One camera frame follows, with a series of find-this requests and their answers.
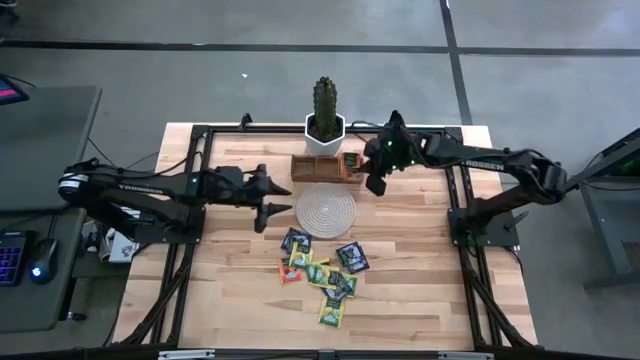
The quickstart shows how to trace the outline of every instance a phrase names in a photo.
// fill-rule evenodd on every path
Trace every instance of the keyboard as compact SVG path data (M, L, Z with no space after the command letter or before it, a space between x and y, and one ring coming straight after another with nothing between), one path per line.
M20 284L27 249L34 232L7 232L0 236L0 287Z

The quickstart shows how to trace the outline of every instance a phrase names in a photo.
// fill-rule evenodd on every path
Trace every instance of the wooden tray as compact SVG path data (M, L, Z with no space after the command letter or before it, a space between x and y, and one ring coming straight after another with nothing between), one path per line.
M344 153L337 157L292 155L291 179L296 182L362 183L364 174L350 174L344 156ZM356 154L356 167L361 164L362 156Z

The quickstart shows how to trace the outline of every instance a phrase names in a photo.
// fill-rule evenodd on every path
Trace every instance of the black desk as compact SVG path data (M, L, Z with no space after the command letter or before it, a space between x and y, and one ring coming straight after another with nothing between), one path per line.
M638 181L631 178L598 177L587 183L605 189L637 188ZM606 251L613 274L584 284L585 290L602 289L640 283L638 250L640 250L640 191L606 191L590 186L580 186L587 205L591 224Z
M57 179L62 176L65 166L84 156L101 95L101 90L95 87L25 90L31 100L0 107L0 121L5 122L4 125L0 124L0 128L22 136L21 141L29 145L28 152L25 150L10 156L0 154L7 164L14 167L16 163L19 165L10 179L6 173L0 178L0 186L13 188L24 184L15 194L3 193L0 197L2 208L15 205L21 209L38 209L42 204L39 197L56 199ZM25 131L29 135L31 130L33 136L26 136L25 141ZM12 146L13 138L3 138L0 134L0 140L4 141L5 146ZM53 152L64 156L50 156ZM47 158L52 160L42 164L42 159ZM36 169L35 172L32 168L22 171L20 161L27 167L37 162L41 169ZM31 185L33 182L28 179L20 180L26 173L31 178L36 177L36 183L41 185L34 188ZM0 213L0 228L33 215L33 212L20 213L19 217L15 213ZM27 271L23 270L19 286L0 287L0 333L48 330L64 315L61 313L66 311L75 282L71 278L71 272L85 217L85 211L79 209L58 212L53 229L53 237L60 241L57 251L58 272L51 282L35 285L29 279ZM52 215L49 215L8 230L34 230L37 232L36 240L39 240L47 235L51 220Z
M59 209L65 202L58 179L82 160L101 92L88 86L25 91L29 101L0 106L0 211Z
M52 215L44 216L11 230L34 230L35 240L47 236ZM20 219L0 217L0 228ZM29 279L28 271L22 272L19 286L0 287L0 333L49 330L55 326L64 310L65 295L73 262L80 241L80 231L85 212L80 209L67 210L57 216L52 237L58 241L58 272L45 285L36 285Z

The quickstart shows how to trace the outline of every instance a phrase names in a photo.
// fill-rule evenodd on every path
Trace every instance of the gray floor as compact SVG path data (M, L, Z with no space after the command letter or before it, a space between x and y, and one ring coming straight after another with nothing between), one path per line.
M10 36L446 45L433 0L32 0L23 5L23 22ZM449 5L460 46L640 47L640 3L634 0L449 0ZM571 174L638 127L639 60L461 57L474 124L490 127L494 145L538 149ZM92 137L118 164L156 151L169 121L239 121L244 112L260 122L301 121L311 112L313 82L321 75L335 79L338 109L348 119L383 122L398 109L411 123L460 124L448 55L0 48L0 72L39 86L102 87ZM594 294L582 289L584 281L609 269L580 195L527 210L531 215L518 231L540 344L640 358L640 289ZM115 314L107 301L86 306ZM85 326L94 330L76 338L82 346L95 346L111 324L105 317ZM73 336L66 331L56 329L52 336ZM32 351L33 343L21 339L28 338L0 336L0 348ZM53 341L38 344L56 347Z

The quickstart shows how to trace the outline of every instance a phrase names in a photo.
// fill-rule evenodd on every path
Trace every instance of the round woven mat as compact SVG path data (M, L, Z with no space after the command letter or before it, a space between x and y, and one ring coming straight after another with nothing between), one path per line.
M296 202L298 223L307 233L332 239L346 233L356 218L356 201L346 186L316 184Z

